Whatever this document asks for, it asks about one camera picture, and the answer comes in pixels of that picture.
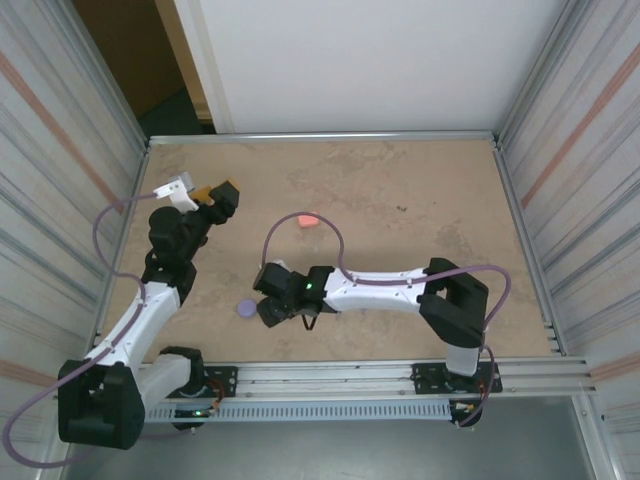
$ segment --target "small purple round object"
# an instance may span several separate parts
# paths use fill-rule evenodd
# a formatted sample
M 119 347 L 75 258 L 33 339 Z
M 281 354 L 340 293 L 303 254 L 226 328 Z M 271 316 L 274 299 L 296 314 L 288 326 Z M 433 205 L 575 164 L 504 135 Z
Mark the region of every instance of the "small purple round object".
M 242 318 L 251 318 L 256 314 L 256 302 L 250 298 L 245 298 L 238 303 L 238 315 Z

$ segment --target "beige tabletop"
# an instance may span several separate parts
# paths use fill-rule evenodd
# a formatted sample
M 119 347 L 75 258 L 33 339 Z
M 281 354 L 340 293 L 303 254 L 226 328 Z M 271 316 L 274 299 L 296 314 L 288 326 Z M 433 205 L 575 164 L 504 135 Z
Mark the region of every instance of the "beige tabletop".
M 445 346 L 419 316 L 355 311 L 321 315 L 312 332 L 300 319 L 266 328 L 241 318 L 237 303 L 259 300 L 251 290 L 264 237 L 282 216 L 312 210 L 331 219 L 346 242 L 345 262 L 360 271 L 426 267 L 431 257 L 460 266 L 494 263 L 513 277 L 513 291 L 487 336 L 498 356 L 549 355 L 540 311 L 502 184 L 486 141 L 189 144 L 153 147 L 142 185 L 150 192 L 188 171 L 196 187 L 231 177 L 240 206 L 226 225 L 213 227 L 194 263 L 196 281 L 180 311 L 149 350 L 196 347 L 206 361 L 378 360 L 441 358 Z M 142 273 L 150 248 L 147 220 L 165 202 L 136 209 L 120 268 Z M 296 221 L 274 235 L 269 259 L 306 273 L 335 264 L 338 243 L 326 226 L 302 230 Z M 477 277 L 497 301 L 504 281 Z M 135 293 L 116 283 L 105 331 Z

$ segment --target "corrugated metal wall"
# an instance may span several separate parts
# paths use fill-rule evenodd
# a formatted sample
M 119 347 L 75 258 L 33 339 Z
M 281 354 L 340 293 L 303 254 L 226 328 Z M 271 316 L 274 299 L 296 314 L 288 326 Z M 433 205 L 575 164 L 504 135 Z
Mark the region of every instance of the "corrugated metal wall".
M 640 2 L 591 2 L 506 162 L 572 354 L 640 478 Z
M 84 354 L 105 270 L 91 225 L 128 196 L 144 139 L 64 2 L 0 5 L 0 419 Z M 113 253 L 123 226 L 100 234 Z M 19 451 L 41 459 L 51 408 L 16 424 Z M 0 449 L 1 478 L 31 478 Z

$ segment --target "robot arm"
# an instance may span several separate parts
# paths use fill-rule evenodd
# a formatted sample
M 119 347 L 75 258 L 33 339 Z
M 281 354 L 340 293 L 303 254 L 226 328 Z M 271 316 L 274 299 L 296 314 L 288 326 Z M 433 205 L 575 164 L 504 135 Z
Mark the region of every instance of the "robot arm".
M 191 291 L 196 277 L 192 260 L 207 242 L 209 229 L 226 223 L 238 206 L 239 192 L 229 181 L 207 188 L 198 203 L 187 193 L 189 184 L 188 176 L 182 176 L 155 190 L 158 198 L 170 197 L 173 206 L 158 208 L 149 218 L 153 248 L 142 275 L 145 297 L 139 290 L 111 333 L 84 360 L 69 360 L 60 369 L 58 378 L 110 350 L 60 387 L 58 430 L 63 441 L 130 448 L 140 436 L 146 411 L 174 390 L 195 393 L 204 385 L 204 362 L 196 349 L 165 348 L 149 368 L 140 370 L 154 338 Z
M 315 318 L 321 312 L 381 309 L 416 313 L 447 344 L 447 370 L 473 377 L 483 343 L 488 288 L 469 274 L 416 282 L 454 268 L 457 266 L 448 260 L 433 258 L 429 267 L 406 272 L 349 272 L 363 282 L 354 283 L 334 267 L 312 267 L 302 275 L 289 271 L 282 262 L 273 262 L 264 265 L 253 288 L 266 296 L 258 303 L 258 313 L 268 327 L 297 315 Z M 446 295 L 439 296 L 445 289 Z

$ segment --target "pink object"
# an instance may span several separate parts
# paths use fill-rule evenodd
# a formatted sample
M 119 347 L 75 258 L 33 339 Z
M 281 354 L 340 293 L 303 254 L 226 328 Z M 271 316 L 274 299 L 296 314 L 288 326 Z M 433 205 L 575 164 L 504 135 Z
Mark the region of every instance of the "pink object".
M 319 223 L 320 223 L 320 220 L 318 220 L 316 217 L 311 217 L 309 215 L 298 216 L 298 225 L 300 226 L 300 228 L 315 227 Z

